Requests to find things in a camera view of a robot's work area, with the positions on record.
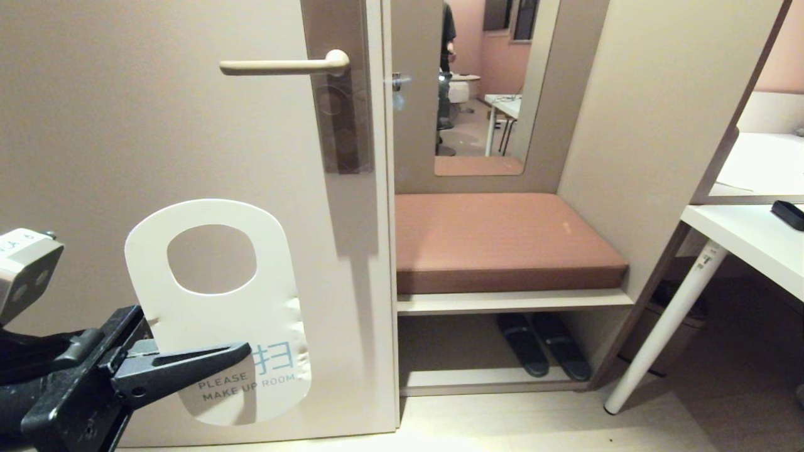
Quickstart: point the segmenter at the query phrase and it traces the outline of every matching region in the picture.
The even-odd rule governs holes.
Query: pink wall
[[[455,21],[455,62],[449,68],[458,74],[481,72],[483,11],[486,0],[448,0]]]
[[[525,83],[531,45],[512,44],[509,39],[506,31],[488,31],[483,37],[483,94],[516,94]]]
[[[793,0],[755,91],[804,94],[804,0]]]

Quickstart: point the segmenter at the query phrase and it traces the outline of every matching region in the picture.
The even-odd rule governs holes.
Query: person
[[[441,23],[441,62],[439,64],[440,72],[438,74],[438,130],[452,129],[453,123],[449,119],[449,81],[452,80],[452,72],[449,70],[449,64],[452,63],[455,56],[454,40],[457,37],[455,32],[455,21],[452,16],[452,8],[449,7],[447,2],[444,2],[444,13]]]

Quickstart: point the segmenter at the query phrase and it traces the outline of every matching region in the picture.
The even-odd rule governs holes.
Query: cushion
[[[627,267],[557,195],[396,196],[400,294],[613,288]]]

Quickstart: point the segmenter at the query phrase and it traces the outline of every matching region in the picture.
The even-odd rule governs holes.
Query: door
[[[347,4],[360,14],[336,19]],[[378,2],[338,6],[0,3],[0,230],[51,229],[66,244],[48,293],[11,330],[45,335],[99,326],[116,308],[137,303],[125,239],[174,203],[250,203],[276,217],[289,242],[313,364],[306,398],[271,421],[232,428],[196,421],[173,395],[134,414],[123,446],[395,429],[382,14]],[[326,90],[314,95],[326,79],[311,85],[305,75],[225,76],[219,69],[221,60],[307,60],[321,50],[311,21],[330,19],[347,25],[341,31],[364,33],[357,40],[369,44],[364,55],[350,55],[367,62],[351,73],[366,87],[353,93],[364,108],[351,111],[365,125],[356,132],[362,135],[342,133],[328,122],[330,109],[314,107],[338,102]],[[360,140],[360,156],[343,151]],[[192,283],[230,290],[227,284],[254,271],[249,247],[232,255],[215,240],[212,231],[177,244],[174,274],[181,267]]]

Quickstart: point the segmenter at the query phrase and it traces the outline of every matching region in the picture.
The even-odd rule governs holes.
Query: mirror
[[[443,2],[437,176],[524,172],[559,3]]]

